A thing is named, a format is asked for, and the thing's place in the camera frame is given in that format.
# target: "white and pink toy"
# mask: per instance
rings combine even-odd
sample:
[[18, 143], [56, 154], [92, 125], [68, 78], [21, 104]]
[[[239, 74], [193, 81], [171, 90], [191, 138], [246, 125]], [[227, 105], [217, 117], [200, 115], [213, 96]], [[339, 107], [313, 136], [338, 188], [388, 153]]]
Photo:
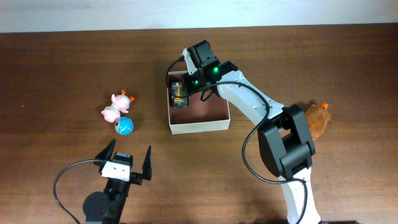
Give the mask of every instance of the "white and pink toy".
[[119, 119], [120, 112], [128, 113], [127, 109], [129, 109], [130, 107], [130, 102], [134, 101], [134, 97], [130, 96], [129, 98], [125, 96], [125, 94], [126, 91], [124, 90], [122, 90], [122, 95], [115, 96], [114, 94], [112, 94], [112, 105], [107, 106], [103, 111], [101, 111], [101, 114], [104, 115], [104, 119], [107, 122], [113, 123], [117, 119]]

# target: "blue ball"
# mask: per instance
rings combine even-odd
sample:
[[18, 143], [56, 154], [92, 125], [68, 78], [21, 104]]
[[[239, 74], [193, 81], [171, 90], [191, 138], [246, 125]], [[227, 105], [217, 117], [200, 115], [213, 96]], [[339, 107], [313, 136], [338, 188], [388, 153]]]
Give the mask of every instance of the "blue ball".
[[122, 117], [116, 120], [114, 123], [115, 130], [121, 135], [128, 135], [134, 130], [134, 125], [128, 117]]

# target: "white background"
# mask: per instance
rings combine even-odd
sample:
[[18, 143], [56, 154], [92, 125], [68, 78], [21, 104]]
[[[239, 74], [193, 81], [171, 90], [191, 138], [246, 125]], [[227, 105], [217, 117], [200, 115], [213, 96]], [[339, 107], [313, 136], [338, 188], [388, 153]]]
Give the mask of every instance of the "white background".
[[398, 0], [0, 0], [0, 32], [398, 22]]

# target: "wooden table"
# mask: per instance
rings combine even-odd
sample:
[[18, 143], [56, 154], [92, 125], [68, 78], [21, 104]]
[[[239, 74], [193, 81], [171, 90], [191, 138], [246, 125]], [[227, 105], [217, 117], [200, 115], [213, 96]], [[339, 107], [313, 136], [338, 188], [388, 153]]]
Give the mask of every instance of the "wooden table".
[[[152, 145], [153, 179], [131, 187], [124, 223], [285, 219], [281, 187], [244, 167], [241, 145], [253, 125], [234, 106], [227, 131], [170, 133], [164, 73], [203, 39], [276, 101], [329, 103], [333, 120], [315, 143], [312, 166], [323, 220], [397, 222], [398, 25], [375, 24], [2, 34], [1, 223], [72, 223], [53, 199], [53, 180], [113, 137], [137, 172]], [[119, 136], [100, 113], [122, 88], [136, 98], [130, 136]], [[248, 160], [272, 178], [256, 139]], [[65, 173], [57, 189], [84, 221], [84, 199], [105, 183], [86, 164]]]

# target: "brown toy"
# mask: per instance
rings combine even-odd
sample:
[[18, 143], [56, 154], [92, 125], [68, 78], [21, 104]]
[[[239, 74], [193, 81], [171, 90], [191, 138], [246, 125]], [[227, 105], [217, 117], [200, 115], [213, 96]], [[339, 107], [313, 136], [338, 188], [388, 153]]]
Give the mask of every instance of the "brown toy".
[[305, 119], [310, 128], [312, 139], [317, 140], [325, 131], [328, 121], [331, 120], [328, 105], [324, 104], [321, 107], [312, 105], [307, 112], [305, 112]]

